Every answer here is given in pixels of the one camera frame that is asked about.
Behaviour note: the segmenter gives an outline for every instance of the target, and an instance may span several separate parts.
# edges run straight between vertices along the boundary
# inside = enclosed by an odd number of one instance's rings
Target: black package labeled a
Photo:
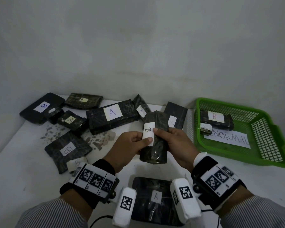
[[[133,100],[134,108],[137,110],[140,119],[144,119],[147,113],[151,113],[145,100],[138,94]]]
[[[186,119],[187,111],[187,108],[168,101],[164,113],[169,116],[169,127],[182,130]]]
[[[168,115],[154,111],[147,113],[144,118],[143,139],[152,137],[153,141],[147,147],[141,149],[139,159],[151,164],[164,164],[167,163],[167,150],[168,143],[154,134],[153,128],[159,128],[168,131]]]
[[[77,136],[82,135],[89,127],[88,120],[82,118],[72,111],[66,111],[64,115],[58,118],[57,123],[72,130]]]
[[[63,103],[64,98],[53,93],[47,93],[42,98],[38,99],[33,104],[21,111],[19,115],[31,123],[42,125],[47,120],[44,115],[44,111],[48,107],[60,107]]]
[[[78,138],[72,131],[67,132],[46,146],[45,151],[53,159],[60,174],[67,171],[67,162],[84,157],[92,148],[82,138]]]
[[[65,104],[73,109],[90,110],[98,108],[102,100],[103,96],[71,93]]]
[[[233,130],[234,124],[230,114],[221,114],[212,111],[200,110],[201,123],[212,125],[221,130]]]
[[[93,135],[137,121],[138,118],[131,99],[87,111],[89,128]]]
[[[168,226],[183,226],[170,192],[171,181],[136,177],[132,188],[136,190],[131,218]]]
[[[44,116],[53,125],[57,123],[58,118],[60,118],[62,115],[64,115],[64,110],[59,107],[52,107],[50,109],[47,108],[44,111]]]

